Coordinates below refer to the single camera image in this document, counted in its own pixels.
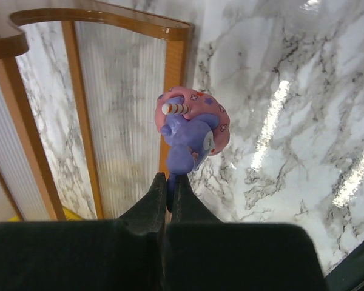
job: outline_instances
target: pink donut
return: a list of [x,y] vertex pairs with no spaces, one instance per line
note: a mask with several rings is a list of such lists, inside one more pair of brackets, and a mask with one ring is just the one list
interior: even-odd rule
[[202,113],[211,113],[218,116],[220,123],[213,130],[215,151],[211,155],[216,155],[218,152],[222,151],[229,142],[229,116],[224,107],[221,106],[213,96],[193,89],[174,87],[168,92],[165,92],[163,96],[158,99],[157,108],[155,110],[155,124],[157,125],[158,132],[160,132],[160,129],[166,122],[166,115],[162,112],[162,105],[168,99],[177,96],[183,96],[183,105],[188,105],[190,107],[190,112],[183,115],[187,120],[191,120]]

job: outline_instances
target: figurine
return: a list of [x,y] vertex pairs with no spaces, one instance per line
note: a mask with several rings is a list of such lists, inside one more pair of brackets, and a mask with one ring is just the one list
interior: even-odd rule
[[174,87],[159,96],[155,123],[171,146],[166,160],[171,211],[177,175],[198,170],[208,155],[217,155],[228,144],[229,116],[213,96]]

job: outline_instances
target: wooden frame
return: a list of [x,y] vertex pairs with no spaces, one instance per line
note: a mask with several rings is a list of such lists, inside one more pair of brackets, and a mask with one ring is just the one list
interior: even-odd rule
[[3,176],[1,175],[1,172],[0,172],[0,186],[1,186],[1,189],[3,190],[5,196],[7,197],[8,202],[11,204],[12,209],[15,212],[16,216],[18,217],[18,219],[20,221],[23,221],[24,220],[23,214],[19,210],[19,207],[18,207],[14,197],[12,196],[11,191],[7,186],[7,183],[5,183],[5,180],[4,180]]
[[[51,219],[64,219],[64,214],[15,60],[15,56],[29,49],[25,33],[18,26],[43,21],[62,21],[96,213],[98,219],[103,219],[74,21],[110,24],[167,41],[164,91],[184,85],[187,51],[193,26],[186,22],[91,0],[0,0],[0,86]],[[162,138],[159,171],[166,174],[168,149]]]

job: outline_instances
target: white marble countertop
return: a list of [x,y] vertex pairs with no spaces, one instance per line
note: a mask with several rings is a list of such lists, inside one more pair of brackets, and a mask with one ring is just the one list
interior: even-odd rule
[[[196,26],[188,85],[213,94],[231,117],[230,144],[190,177],[198,197],[223,221],[302,226],[330,272],[364,240],[364,0],[109,2]],[[39,126],[47,120],[56,131],[44,145],[66,141],[47,151],[59,187],[71,191],[61,198],[94,218],[65,54],[54,49],[59,24],[43,25],[30,28],[34,53],[49,55],[62,97],[33,108]],[[31,62],[19,59],[25,78]]]

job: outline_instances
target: orange and white striped stick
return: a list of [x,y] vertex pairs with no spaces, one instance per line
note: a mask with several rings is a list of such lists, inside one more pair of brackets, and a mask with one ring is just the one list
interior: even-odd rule
[[169,114],[187,114],[190,112],[190,107],[187,105],[182,104],[168,104],[165,103],[162,106],[162,112],[163,114],[169,115]]

